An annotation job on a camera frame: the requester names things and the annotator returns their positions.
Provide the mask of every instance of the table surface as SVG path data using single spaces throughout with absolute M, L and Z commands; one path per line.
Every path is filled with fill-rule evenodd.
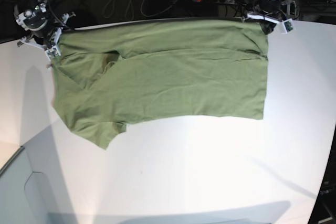
M 42 51 L 0 45 L 0 130 L 47 174 L 60 214 L 94 223 L 307 223 L 336 124 L 336 26 L 269 35 L 264 119 L 182 116 L 128 126 L 106 151 L 51 106 Z

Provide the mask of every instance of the green t-shirt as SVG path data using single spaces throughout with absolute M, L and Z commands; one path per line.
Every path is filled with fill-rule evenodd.
M 181 115 L 262 119 L 267 36 L 256 23 L 190 20 L 63 34 L 54 108 L 107 148 L 126 124 Z

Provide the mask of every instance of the t-shirt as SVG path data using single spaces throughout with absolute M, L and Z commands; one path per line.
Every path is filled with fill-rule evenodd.
M 62 35 L 54 108 L 107 148 L 127 124 L 183 115 L 262 119 L 267 36 L 257 23 L 137 23 Z

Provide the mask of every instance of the white table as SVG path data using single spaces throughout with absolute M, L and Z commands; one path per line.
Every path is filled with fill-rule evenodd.
M 295 25 L 269 36 L 264 120 L 140 123 L 106 151 L 71 134 L 54 112 L 44 53 L 0 45 L 0 130 L 47 174 L 57 214 L 79 224 L 305 224 L 336 124 L 336 26 Z

